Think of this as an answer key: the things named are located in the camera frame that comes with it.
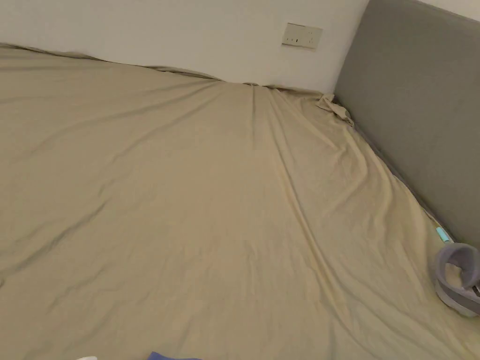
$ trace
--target electrical socket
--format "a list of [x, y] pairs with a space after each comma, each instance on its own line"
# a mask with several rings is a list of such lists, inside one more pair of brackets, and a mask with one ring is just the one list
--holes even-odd
[[317, 49], [322, 29], [312, 26], [287, 24], [282, 44]]
[[283, 34], [282, 44], [300, 46], [305, 27], [296, 24], [287, 24]]
[[300, 46], [310, 49], [316, 49], [320, 42], [323, 30], [318, 27], [306, 26], [303, 29]]

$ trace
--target mattress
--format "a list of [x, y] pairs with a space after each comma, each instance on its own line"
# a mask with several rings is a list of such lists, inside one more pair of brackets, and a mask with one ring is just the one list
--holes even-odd
[[2, 359], [477, 359], [435, 223], [328, 98], [0, 48]]

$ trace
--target blue object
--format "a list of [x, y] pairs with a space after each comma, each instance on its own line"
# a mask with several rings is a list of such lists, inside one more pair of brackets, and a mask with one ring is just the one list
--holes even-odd
[[446, 243], [449, 243], [451, 242], [450, 238], [448, 237], [447, 233], [445, 232], [445, 230], [443, 230], [442, 228], [438, 227], [437, 228], [437, 232], [438, 232], [438, 235], [440, 236], [440, 238], [442, 239], [443, 242], [446, 242]]
[[160, 355], [157, 352], [152, 352], [147, 360], [200, 360], [200, 359], [174, 359], [167, 358], [166, 356]]

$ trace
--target white wall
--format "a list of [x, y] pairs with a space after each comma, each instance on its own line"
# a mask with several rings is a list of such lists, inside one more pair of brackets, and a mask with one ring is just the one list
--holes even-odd
[[[424, 1], [480, 20], [480, 0]], [[0, 42], [329, 92], [367, 2], [1, 0]], [[287, 22], [323, 28], [318, 50], [282, 47]]]

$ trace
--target upholstered headboard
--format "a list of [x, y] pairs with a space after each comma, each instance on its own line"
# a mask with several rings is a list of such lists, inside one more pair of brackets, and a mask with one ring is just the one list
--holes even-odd
[[480, 246], [480, 23], [371, 0], [336, 96], [454, 238]]

